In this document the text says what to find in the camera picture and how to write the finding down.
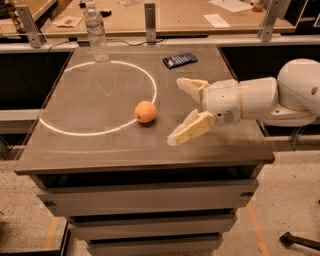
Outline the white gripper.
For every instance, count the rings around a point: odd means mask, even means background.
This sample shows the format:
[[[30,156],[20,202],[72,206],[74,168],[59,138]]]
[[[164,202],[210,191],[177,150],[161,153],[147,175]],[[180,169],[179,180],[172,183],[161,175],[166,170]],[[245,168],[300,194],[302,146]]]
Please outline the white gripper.
[[[229,125],[240,121],[241,105],[236,80],[217,81],[209,85],[206,80],[178,78],[176,83],[197,103],[202,102],[206,111],[194,109],[167,137],[170,146],[183,144],[207,133],[215,122],[217,125]]]

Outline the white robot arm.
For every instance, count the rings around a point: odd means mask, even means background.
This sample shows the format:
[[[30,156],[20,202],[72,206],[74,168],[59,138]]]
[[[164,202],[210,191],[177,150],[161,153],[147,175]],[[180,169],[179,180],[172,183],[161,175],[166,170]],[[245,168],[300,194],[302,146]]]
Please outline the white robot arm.
[[[272,126],[304,126],[320,117],[320,63],[295,59],[277,77],[213,84],[179,78],[179,89],[203,107],[193,110],[167,138],[171,146],[207,133],[214,125],[254,119]]]

